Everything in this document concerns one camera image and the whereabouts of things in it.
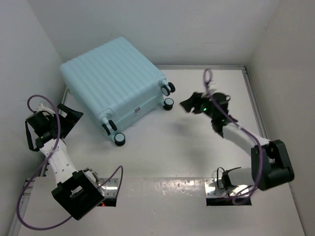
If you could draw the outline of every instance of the suitcase wheel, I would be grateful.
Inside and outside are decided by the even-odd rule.
[[[112,129],[114,131],[117,131],[117,126],[115,125],[115,123],[111,119],[108,121],[108,123],[110,124],[110,126],[112,127]]]
[[[114,137],[114,140],[115,144],[119,147],[126,143],[126,137],[123,133],[117,133]]]
[[[106,131],[107,135],[110,135],[109,128],[107,128],[106,124],[102,124],[103,129]]]
[[[166,85],[163,85],[161,87],[161,91],[165,96],[169,96],[171,94],[171,91],[168,89],[168,87]]]
[[[167,111],[170,111],[173,108],[174,100],[172,98],[166,98],[164,100],[164,106],[163,108]]]
[[[168,86],[171,88],[171,92],[175,92],[175,86],[173,85],[173,83],[169,82]]]

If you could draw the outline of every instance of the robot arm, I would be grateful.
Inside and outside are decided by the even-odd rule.
[[[212,97],[228,114],[228,102],[230,96],[224,93],[215,92]],[[222,184],[227,190],[235,185],[253,185],[258,173],[259,153],[256,142],[249,137],[242,129],[228,120],[212,103],[204,93],[193,93],[193,95],[180,103],[187,113],[204,113],[211,118],[212,128],[222,138],[230,140],[251,157],[251,168],[233,168],[222,174]],[[228,115],[234,122],[238,122],[231,115]],[[294,171],[284,143],[280,140],[270,141],[255,135],[262,147],[262,175],[258,188],[267,190],[278,185],[293,181]]]
[[[100,205],[105,200],[105,193],[99,185],[99,179],[93,176],[90,178],[86,171],[89,168],[78,171],[72,164],[63,139],[79,121],[83,113],[74,111],[63,104],[57,106],[66,113],[63,117],[55,114],[49,108],[40,104],[37,111],[26,119],[26,135],[29,149],[41,151],[46,157],[51,153],[57,138],[57,119],[59,116],[61,123],[61,135],[57,148],[49,159],[49,166],[54,171],[57,187],[52,191],[54,199],[75,218],[80,220],[94,207]],[[33,147],[30,125],[38,136],[35,140],[36,147]]]

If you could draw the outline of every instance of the light blue suitcase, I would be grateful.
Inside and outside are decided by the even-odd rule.
[[[67,88],[105,136],[125,144],[122,133],[175,91],[165,75],[123,37],[84,53],[60,66]]]

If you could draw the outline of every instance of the purple cable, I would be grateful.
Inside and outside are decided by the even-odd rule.
[[[28,101],[27,101],[27,106],[28,106],[28,109],[35,113],[36,111],[34,111],[31,106],[30,106],[30,101],[34,98],[34,97],[41,97],[43,99],[45,99],[49,104],[50,106],[53,108],[54,112],[56,114],[58,114],[58,109],[57,107],[47,98],[47,97],[44,97],[42,95],[33,95],[31,97],[29,97]],[[58,145],[58,142],[59,142],[59,139],[60,139],[60,134],[61,134],[61,125],[60,125],[60,119],[59,119],[59,116],[56,116],[56,119],[57,119],[57,138],[56,138],[56,143],[51,151],[51,153],[47,156],[47,158],[43,161],[43,163],[36,169],[36,171],[34,172],[34,174],[31,176],[30,180],[25,184],[24,188],[22,189],[22,192],[18,198],[18,202],[17,202],[17,205],[16,205],[16,215],[19,219],[19,221],[22,223],[22,225],[24,225],[25,227],[31,229],[31,230],[37,230],[37,231],[44,231],[44,230],[51,230],[51,229],[54,229],[54,228],[57,228],[58,226],[64,224],[65,222],[67,222],[68,220],[70,220],[72,218],[72,216],[69,216],[67,219],[65,219],[64,221],[54,225],[54,226],[50,226],[50,227],[45,227],[45,228],[38,228],[38,227],[33,227],[29,224],[27,224],[23,218],[21,217],[21,213],[20,213],[20,204],[21,204],[21,200],[22,200],[22,197],[26,191],[26,189],[28,188],[28,186],[30,185],[30,183],[32,182],[32,180],[37,176],[37,174],[42,170],[42,168],[44,167],[45,164],[48,163],[49,159],[52,157],[54,151],[56,150],[57,148],[57,145]],[[123,181],[123,172],[124,172],[124,169],[123,169],[123,166],[119,166],[114,172],[113,174],[107,179],[105,180],[101,185],[103,186],[104,184],[106,184],[116,173],[119,169],[122,169],[122,174],[121,174],[121,179],[120,179],[120,183],[119,183],[119,187],[117,189],[117,195],[116,195],[116,198],[118,197],[118,194],[119,194],[119,190],[120,190],[120,187],[122,185],[122,181]]]
[[[206,80],[206,73],[209,73],[210,75],[210,78],[209,80],[207,81]],[[205,69],[205,71],[203,72],[203,83],[204,83],[204,87],[206,89],[206,92],[208,94],[208,96],[210,97],[211,101],[213,102],[214,106],[233,124],[235,124],[240,130],[242,130],[244,133],[246,133],[249,137],[251,137],[252,139],[254,139],[254,141],[257,143],[257,146],[258,146],[258,151],[259,151],[259,167],[258,167],[258,173],[257,173],[257,177],[256,177],[256,181],[254,183],[254,186],[253,186],[253,189],[250,190],[248,193],[243,193],[242,192],[246,189],[249,188],[246,187],[244,189],[242,189],[241,191],[239,191],[235,196],[231,197],[230,199],[232,200],[233,204],[234,205],[242,205],[244,204],[246,201],[248,201],[248,198],[245,198],[243,201],[241,202],[236,202],[237,200],[237,197],[240,197],[240,196],[244,196],[244,195],[249,195],[249,198],[251,197],[251,195],[254,193],[255,190],[258,189],[258,185],[259,185],[259,182],[260,182],[260,179],[261,179],[261,176],[262,176],[262,162],[263,162],[263,157],[262,157],[262,147],[261,147],[261,144],[259,142],[259,140],[255,137],[255,135],[253,135],[251,132],[247,131],[246,129],[244,129],[243,127],[241,127],[238,123],[236,123],[222,108],[221,106],[216,102],[216,100],[212,97],[212,94],[210,93],[210,90],[209,90],[209,83],[212,81],[212,77],[213,77],[213,74],[212,74],[212,71],[210,69]]]

